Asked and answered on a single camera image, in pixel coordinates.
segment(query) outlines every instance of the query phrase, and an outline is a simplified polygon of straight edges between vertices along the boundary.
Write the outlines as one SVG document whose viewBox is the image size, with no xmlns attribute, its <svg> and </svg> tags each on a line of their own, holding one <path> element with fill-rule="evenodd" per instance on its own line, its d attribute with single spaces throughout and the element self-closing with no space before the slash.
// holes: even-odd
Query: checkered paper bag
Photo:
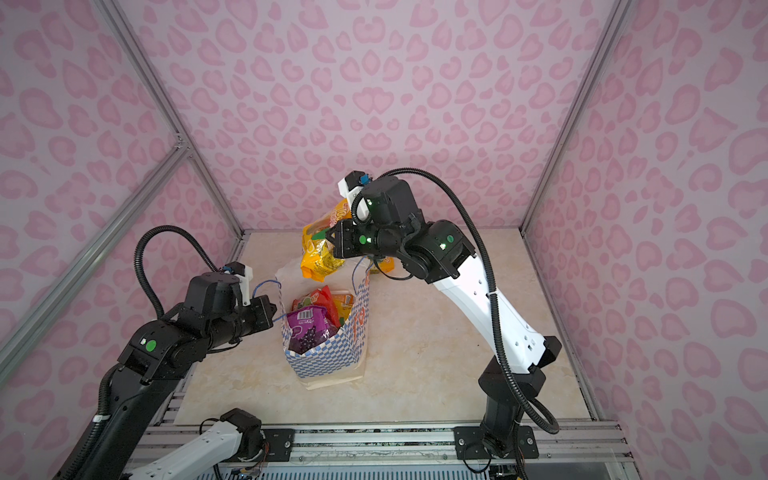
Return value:
<svg viewBox="0 0 768 480">
<path fill-rule="evenodd" d="M 347 260 L 342 268 L 326 276 L 322 283 L 304 278 L 299 268 L 300 261 L 292 260 L 277 271 L 276 278 L 281 284 L 281 314 L 290 311 L 294 299 L 323 285 L 328 285 L 331 291 L 348 290 L 355 296 L 355 303 L 349 318 L 336 335 L 303 354 L 288 350 L 291 329 L 283 320 L 281 328 L 286 360 L 308 390 L 361 379 L 367 350 L 370 260 Z"/>
</svg>

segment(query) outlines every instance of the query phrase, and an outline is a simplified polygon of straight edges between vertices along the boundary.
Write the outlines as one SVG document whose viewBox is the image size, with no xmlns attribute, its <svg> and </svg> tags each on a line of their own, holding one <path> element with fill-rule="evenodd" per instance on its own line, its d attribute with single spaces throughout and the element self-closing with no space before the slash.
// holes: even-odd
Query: pink leopard print wall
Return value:
<svg viewBox="0 0 768 480">
<path fill-rule="evenodd" d="M 88 0 L 0 6 L 0 346 L 173 138 Z"/>
<path fill-rule="evenodd" d="M 643 0 L 529 237 L 647 480 L 768 477 L 766 17 Z"/>
<path fill-rule="evenodd" d="M 234 238 L 184 164 L 0 391 L 0 478 L 50 478 L 93 418 L 104 372 L 136 328 L 154 318 L 133 256 L 139 238 L 166 223 L 191 232 L 215 264 L 226 261 Z M 193 276 L 207 271 L 175 233 L 150 240 L 144 265 L 166 309 L 184 299 Z"/>
<path fill-rule="evenodd" d="M 612 3 L 121 5 L 240 221 L 283 229 L 335 205 L 350 170 L 395 166 L 445 178 L 478 225 L 519 225 Z"/>
</svg>

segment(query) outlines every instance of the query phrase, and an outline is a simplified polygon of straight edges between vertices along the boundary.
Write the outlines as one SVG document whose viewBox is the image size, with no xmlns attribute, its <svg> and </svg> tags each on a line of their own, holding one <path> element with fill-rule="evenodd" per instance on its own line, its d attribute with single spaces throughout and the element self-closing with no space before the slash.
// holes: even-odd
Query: yellow snack bag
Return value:
<svg viewBox="0 0 768 480">
<path fill-rule="evenodd" d="M 334 305 L 336 305 L 336 311 L 339 313 L 339 323 L 344 325 L 344 322 L 352 312 L 352 304 L 355 303 L 355 297 L 349 292 L 331 292 L 331 299 Z"/>
<path fill-rule="evenodd" d="M 379 266 L 384 273 L 389 273 L 395 269 L 395 259 L 392 257 L 386 257 L 384 260 L 379 260 Z M 371 268 L 371 273 L 378 273 L 379 269 L 375 266 Z"/>
<path fill-rule="evenodd" d="M 341 200 L 323 218 L 304 227 L 301 235 L 301 247 L 304 250 L 301 273 L 304 278 L 323 282 L 326 275 L 337 271 L 344 264 L 344 260 L 335 258 L 331 253 L 333 246 L 326 240 L 326 230 L 345 218 L 352 218 L 346 199 Z"/>
</svg>

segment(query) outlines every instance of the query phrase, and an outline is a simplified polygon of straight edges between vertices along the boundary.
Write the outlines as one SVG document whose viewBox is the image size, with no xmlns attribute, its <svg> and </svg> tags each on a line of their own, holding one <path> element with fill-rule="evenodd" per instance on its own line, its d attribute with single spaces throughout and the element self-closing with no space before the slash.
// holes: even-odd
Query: black cable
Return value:
<svg viewBox="0 0 768 480">
<path fill-rule="evenodd" d="M 110 383 L 112 376 L 117 372 L 120 364 L 117 364 L 110 368 L 107 373 L 101 377 L 101 382 L 98 386 L 98 404 L 96 406 L 96 415 L 109 415 L 109 396 L 110 396 Z M 98 442 L 101 433 L 107 426 L 108 419 L 102 419 L 100 422 L 96 422 L 91 431 L 88 433 L 88 437 L 85 439 L 83 446 L 80 447 L 78 454 L 69 464 L 67 471 L 61 476 L 61 480 L 69 480 L 74 478 L 75 475 L 83 468 L 83 464 L 88 456 L 91 454 L 96 442 Z"/>
<path fill-rule="evenodd" d="M 482 444 L 481 443 L 472 443 L 472 444 L 465 445 L 465 447 L 464 447 L 464 456 L 462 457 L 462 462 L 464 462 L 464 466 L 466 468 L 469 468 L 470 472 L 472 472 L 472 473 L 483 473 L 486 470 L 488 470 L 488 467 L 491 466 L 491 459 L 493 458 L 493 455 L 488 453 L 488 450 L 485 450 L 485 453 L 488 453 L 488 463 L 485 464 L 485 467 L 483 467 L 483 468 L 481 468 L 479 470 L 475 470 L 474 468 L 469 466 L 469 464 L 467 463 L 467 458 L 466 458 L 466 456 L 467 456 L 467 449 L 469 447 L 474 447 L 475 445 L 482 445 Z"/>
<path fill-rule="evenodd" d="M 493 330 L 493 342 L 496 348 L 496 358 L 498 359 L 499 365 L 502 367 L 502 372 L 504 373 L 507 385 L 512 391 L 512 394 L 517 399 L 518 403 L 520 403 L 520 406 L 523 408 L 525 413 L 531 417 L 531 420 L 533 420 L 533 422 L 538 425 L 539 428 L 549 434 L 557 434 L 560 431 L 560 425 L 558 424 L 557 419 L 547 409 L 541 411 L 545 418 L 542 418 L 541 415 L 536 412 L 528 399 L 525 398 L 522 390 L 520 390 L 520 385 L 518 385 L 517 380 L 515 380 L 515 377 L 509 368 L 509 362 L 507 361 L 507 355 L 504 351 L 504 342 L 502 340 L 502 326 L 498 320 L 496 279 L 493 274 L 493 267 L 491 266 L 491 258 L 488 256 L 488 251 L 485 249 L 485 244 L 480 237 L 480 233 L 478 232 L 477 227 L 475 227 L 475 223 L 472 222 L 472 218 L 470 218 L 467 210 L 464 208 L 462 202 L 458 199 L 456 194 L 453 193 L 451 187 L 449 187 L 444 181 L 440 180 L 435 175 L 430 174 L 428 171 L 412 167 L 403 167 L 385 172 L 382 174 L 382 177 L 400 174 L 419 175 L 437 184 L 437 186 L 440 187 L 449 196 L 453 204 L 456 206 L 456 209 L 461 214 L 464 223 L 467 225 L 469 233 L 472 234 L 472 238 L 475 240 L 478 252 L 480 253 L 480 258 L 482 259 L 483 267 L 485 268 L 485 278 L 488 281 L 488 299 L 491 301 L 491 326 Z"/>
<path fill-rule="evenodd" d="M 201 247 L 197 240 L 195 240 L 195 238 L 185 229 L 175 227 L 174 225 L 160 225 L 159 227 L 155 227 L 146 232 L 136 245 L 136 252 L 134 253 L 134 270 L 136 271 L 136 278 L 139 281 L 139 285 L 144 293 L 147 294 L 147 298 L 149 298 L 158 319 L 163 316 L 165 310 L 163 310 L 163 304 L 160 302 L 160 299 L 157 298 L 157 295 L 155 295 L 152 286 L 147 280 L 147 276 L 144 274 L 144 249 L 147 247 L 147 243 L 149 243 L 149 240 L 151 240 L 152 237 L 163 232 L 175 232 L 186 238 L 187 241 L 192 244 L 192 247 L 197 250 L 200 256 L 203 257 L 203 261 L 208 265 L 208 268 L 210 268 L 212 272 L 219 271 L 219 269 L 216 268 L 216 265 L 210 261 L 210 258 L 207 253 L 205 253 L 205 250 L 203 250 L 203 247 Z"/>
<path fill-rule="evenodd" d="M 512 426 L 512 441 L 515 446 L 513 450 L 515 452 L 515 472 L 518 474 L 521 480 L 528 480 L 528 474 L 525 473 L 525 459 L 520 451 L 520 443 L 518 442 L 518 433 L 520 432 L 520 421 L 523 419 L 523 410 L 518 409 L 518 413 L 515 416 L 515 424 Z"/>
<path fill-rule="evenodd" d="M 214 417 L 210 417 L 209 419 L 203 420 L 202 422 L 200 422 L 200 427 L 197 428 L 197 434 L 198 435 L 203 435 L 203 424 L 205 422 L 209 422 L 211 420 L 213 420 L 214 422 L 218 422 L 219 421 L 219 419 L 214 418 Z M 214 463 L 214 475 L 216 475 L 216 480 L 223 480 L 223 478 L 221 477 L 221 470 L 219 470 L 219 464 L 218 463 Z"/>
<path fill-rule="evenodd" d="M 222 353 L 222 352 L 226 352 L 227 350 L 232 350 L 233 348 L 235 348 L 235 347 L 237 347 L 238 345 L 240 345 L 240 341 L 241 341 L 241 340 L 238 340 L 238 341 L 237 341 L 237 343 L 235 343 L 235 344 L 234 344 L 234 345 L 232 345 L 232 346 L 228 346 L 228 347 L 226 347 L 226 348 L 222 348 L 222 349 L 215 349 L 215 350 L 208 350 L 208 351 L 207 351 L 207 354 L 208 354 L 208 355 L 210 355 L 211 353 Z"/>
<path fill-rule="evenodd" d="M 387 275 L 386 273 L 384 273 L 384 270 L 382 270 L 382 267 L 379 266 L 379 261 L 375 257 L 373 257 L 373 264 L 376 265 L 376 268 L 379 269 L 379 272 L 383 276 L 385 276 L 385 277 L 387 277 L 389 279 L 392 279 L 392 280 L 410 280 L 410 279 L 413 278 L 413 273 L 411 273 L 408 276 L 389 276 L 389 275 Z"/>
<path fill-rule="evenodd" d="M 371 213 L 368 212 L 368 218 L 365 220 L 360 220 L 357 217 L 357 206 L 360 205 L 360 201 L 362 200 L 362 192 L 358 192 L 357 196 L 352 200 L 352 205 L 349 206 L 349 213 L 352 214 L 352 220 L 354 220 L 355 223 L 358 225 L 367 225 L 368 223 L 371 223 Z"/>
</svg>

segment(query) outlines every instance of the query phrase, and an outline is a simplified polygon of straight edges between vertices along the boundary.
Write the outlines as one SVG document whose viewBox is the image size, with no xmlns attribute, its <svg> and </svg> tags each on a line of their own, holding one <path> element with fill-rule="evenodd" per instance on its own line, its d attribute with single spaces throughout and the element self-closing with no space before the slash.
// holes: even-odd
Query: metal corner bracket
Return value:
<svg viewBox="0 0 768 480">
<path fill-rule="evenodd" d="M 547 191 L 554 169 L 562 161 L 568 142 L 573 137 L 579 121 L 584 115 L 584 111 L 587 110 L 589 100 L 600 82 L 602 74 L 608 65 L 608 60 L 616 48 L 616 44 L 621 39 L 621 33 L 624 31 L 635 4 L 637 4 L 637 0 L 616 0 L 613 7 L 611 7 L 605 28 L 603 28 L 594 53 L 587 65 L 587 70 L 584 73 L 584 79 L 579 84 L 571 108 L 565 115 L 563 127 L 554 141 L 554 147 L 547 159 L 544 172 L 541 174 L 531 203 L 528 205 L 528 209 L 523 216 L 522 225 L 520 226 L 520 232 L 523 236 L 528 232 L 528 228 L 530 228 L 534 216 L 544 200 L 544 193 Z"/>
<path fill-rule="evenodd" d="M 147 92 L 154 100 L 160 113 L 163 115 L 166 123 L 170 129 L 175 132 L 176 138 L 179 142 L 184 142 L 189 148 L 189 159 L 195 168 L 195 171 L 203 181 L 203 185 L 210 194 L 214 203 L 227 220 L 230 228 L 233 230 L 238 239 L 243 236 L 243 226 L 237 219 L 232 207 L 224 196 L 223 192 L 219 188 L 219 185 L 214 180 L 208 166 L 203 160 L 203 156 L 197 145 L 194 143 L 194 139 L 190 135 L 187 128 L 184 126 L 181 116 L 176 110 L 173 101 L 170 99 L 170 95 L 165 91 L 160 76 L 157 74 L 154 66 L 151 64 L 144 49 L 141 47 L 141 43 L 138 41 L 138 37 L 134 32 L 131 23 L 125 16 L 123 9 L 118 4 L 117 0 L 92 0 L 96 8 L 101 12 L 107 25 L 112 30 L 115 39 L 123 48 L 131 64 L 134 66 L 137 75 L 147 88 Z"/>
<path fill-rule="evenodd" d="M 0 387 L 11 378 L 16 368 L 32 352 L 54 324 L 61 311 L 88 282 L 101 262 L 122 240 L 149 203 L 173 177 L 187 156 L 185 144 L 174 147 L 158 167 L 125 201 L 107 226 L 72 260 L 67 271 L 58 278 L 50 293 L 19 321 L 19 327 L 0 349 Z"/>
</svg>

